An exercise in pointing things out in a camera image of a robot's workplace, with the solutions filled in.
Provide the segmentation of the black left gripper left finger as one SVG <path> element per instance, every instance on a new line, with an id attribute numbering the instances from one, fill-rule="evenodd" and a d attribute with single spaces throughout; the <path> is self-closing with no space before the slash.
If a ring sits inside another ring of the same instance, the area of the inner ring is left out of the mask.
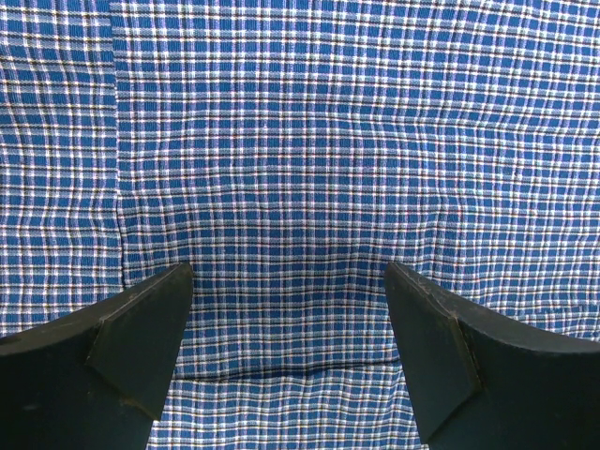
<path id="1" fill-rule="evenodd" d="M 193 294 L 175 264 L 1 339 L 4 449 L 144 449 L 169 391 Z"/>

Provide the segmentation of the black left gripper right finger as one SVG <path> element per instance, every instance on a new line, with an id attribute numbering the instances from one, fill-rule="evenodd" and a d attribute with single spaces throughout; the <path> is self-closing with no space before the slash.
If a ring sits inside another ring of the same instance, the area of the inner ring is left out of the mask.
<path id="1" fill-rule="evenodd" d="M 384 287 L 421 443 L 598 447 L 597 342 L 510 319 L 398 262 Z"/>

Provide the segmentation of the blue plaid long sleeve shirt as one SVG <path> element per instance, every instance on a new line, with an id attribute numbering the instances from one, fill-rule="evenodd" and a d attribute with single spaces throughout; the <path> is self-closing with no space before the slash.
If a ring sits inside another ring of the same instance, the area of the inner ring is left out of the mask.
<path id="1" fill-rule="evenodd" d="M 599 337 L 595 1 L 5 1 L 1 332 L 175 263 L 152 449 L 417 449 L 383 273 Z"/>

